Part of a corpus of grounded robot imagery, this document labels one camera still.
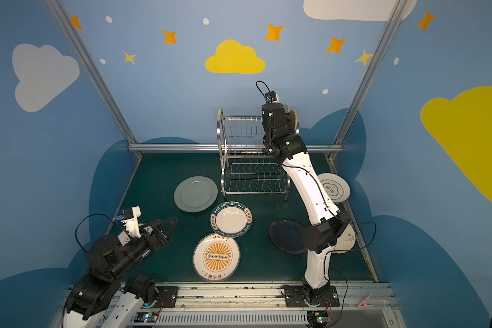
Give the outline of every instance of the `wire rack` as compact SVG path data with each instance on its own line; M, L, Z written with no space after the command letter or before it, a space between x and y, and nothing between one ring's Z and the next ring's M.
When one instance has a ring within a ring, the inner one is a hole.
M221 191L229 194L285 194L289 176L262 144L261 116L224 116L219 110L216 124L219 146Z

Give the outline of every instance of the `pink clothespin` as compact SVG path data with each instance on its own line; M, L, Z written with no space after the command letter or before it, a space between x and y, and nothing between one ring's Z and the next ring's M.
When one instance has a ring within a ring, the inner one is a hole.
M359 309L366 309L366 308L370 308L370 307L374 306L373 304L371 304L371 305L366 304L366 301L370 298L370 296L372 296L372 294L370 294L370 295L368 295L367 297L365 297L365 299L364 299L364 300L362 300L362 301L361 301L361 303L359 303L359 304L357 305L357 307L358 307Z

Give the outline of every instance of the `yellow cloud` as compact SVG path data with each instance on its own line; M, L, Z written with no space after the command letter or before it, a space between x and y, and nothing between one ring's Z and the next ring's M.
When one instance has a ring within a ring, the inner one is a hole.
M206 59L206 69L213 73L255 74L266 64L255 50L235 40L225 40L216 48L215 56Z
M421 121L479 191L492 202L492 87L424 105Z

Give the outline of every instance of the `yellow star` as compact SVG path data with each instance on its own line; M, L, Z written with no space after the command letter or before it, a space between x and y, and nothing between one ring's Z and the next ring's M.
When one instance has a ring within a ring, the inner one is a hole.
M79 30L81 30L81 29L82 29L82 26L80 26L80 24L79 24L79 17L78 17L78 16L77 16L77 17L71 17L71 21L73 22L73 25L74 25L77 29L79 29Z
M346 41L346 39L337 40L336 38L332 37L332 44L330 45L326 53L330 51L335 51L336 53L339 53L339 51L341 51L341 46L344 43L344 41Z
M268 35L266 36L266 39L264 41L275 40L279 42L279 33L282 31L283 28L284 26L273 27L268 24Z
M177 41L175 41L175 34L177 34L177 32L168 33L164 30L162 30L162 32L164 32L164 35L166 36L166 40L164 40L164 44L166 43L173 43L174 45L177 44Z
M135 62L133 61L133 57L135 57L136 55L133 55L133 56L130 56L128 54L126 54L126 52L124 52L124 54L126 55L126 59L124 60L125 62L132 62L133 65L135 64Z
M362 57L361 57L361 58L359 58L359 59L357 59L355 62L360 62L360 61L361 61L361 62L365 63L365 66L366 66L366 62L367 62L367 61L368 61L368 59L369 59L370 57L372 57L373 55L374 55L374 54L370 54L370 55L368 55L368 54L366 53L366 49L363 49L363 51L362 51Z
M423 28L423 31L426 31L426 27L428 26L428 24L430 22L432 22L432 20L435 18L435 15L430 15L428 10L426 11L426 14L424 15L423 17L423 20L419 22L419 24L417 25L417 27L422 27Z

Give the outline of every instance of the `white cloud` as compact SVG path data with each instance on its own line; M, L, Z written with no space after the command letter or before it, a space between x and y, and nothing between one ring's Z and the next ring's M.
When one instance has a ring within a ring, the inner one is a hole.
M79 64L55 48L23 43L13 50L13 69L18 79L14 95L26 112L36 112L78 79Z
M405 19L417 0L408 0L401 19ZM304 12L315 19L387 21L396 0L304 0Z

